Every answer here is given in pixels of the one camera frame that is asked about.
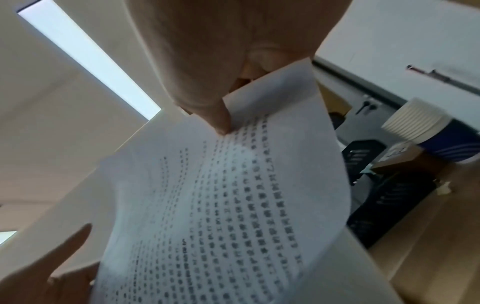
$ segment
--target fluorescent light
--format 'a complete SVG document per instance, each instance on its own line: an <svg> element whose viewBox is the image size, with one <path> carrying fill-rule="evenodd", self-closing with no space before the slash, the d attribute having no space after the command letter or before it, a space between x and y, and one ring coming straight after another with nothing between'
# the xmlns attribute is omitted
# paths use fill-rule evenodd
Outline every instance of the fluorescent light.
<svg viewBox="0 0 480 304"><path fill-rule="evenodd" d="M0 245L8 240L16 231L0 232Z"/></svg>
<svg viewBox="0 0 480 304"><path fill-rule="evenodd" d="M148 120L161 108L55 3L18 13Z"/></svg>

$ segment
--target paper sheet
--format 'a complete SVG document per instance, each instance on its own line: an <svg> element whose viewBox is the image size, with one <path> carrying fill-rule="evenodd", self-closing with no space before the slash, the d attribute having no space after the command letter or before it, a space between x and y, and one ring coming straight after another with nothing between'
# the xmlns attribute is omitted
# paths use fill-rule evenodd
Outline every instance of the paper sheet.
<svg viewBox="0 0 480 304"><path fill-rule="evenodd" d="M225 102L232 134L153 119L98 169L117 214L92 304L278 301L344 227L350 188L309 60Z"/></svg>

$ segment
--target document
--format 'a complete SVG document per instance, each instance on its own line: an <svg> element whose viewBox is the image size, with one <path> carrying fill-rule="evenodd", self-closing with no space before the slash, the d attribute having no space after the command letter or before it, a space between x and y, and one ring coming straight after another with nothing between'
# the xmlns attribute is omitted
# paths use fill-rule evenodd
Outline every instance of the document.
<svg viewBox="0 0 480 304"><path fill-rule="evenodd" d="M92 304L271 303L350 213L350 187L308 59L225 97L235 131L157 116L99 167L116 220Z"/></svg>

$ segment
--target ceiling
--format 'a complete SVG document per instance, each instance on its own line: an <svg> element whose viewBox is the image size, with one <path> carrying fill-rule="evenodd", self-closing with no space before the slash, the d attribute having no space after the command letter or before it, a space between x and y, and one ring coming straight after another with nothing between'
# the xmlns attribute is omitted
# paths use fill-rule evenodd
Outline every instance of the ceiling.
<svg viewBox="0 0 480 304"><path fill-rule="evenodd" d="M173 120L182 116L151 70L121 0L56 3ZM16 11L27 4L0 2L0 231L30 224L146 122L20 18Z"/></svg>

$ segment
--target blue and white cup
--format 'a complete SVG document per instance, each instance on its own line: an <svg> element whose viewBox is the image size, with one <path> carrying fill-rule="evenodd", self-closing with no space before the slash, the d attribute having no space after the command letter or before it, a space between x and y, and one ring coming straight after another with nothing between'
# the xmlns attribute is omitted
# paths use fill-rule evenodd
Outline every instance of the blue and white cup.
<svg viewBox="0 0 480 304"><path fill-rule="evenodd" d="M477 130L418 98L407 102L382 128L448 161L470 163L480 159Z"/></svg>

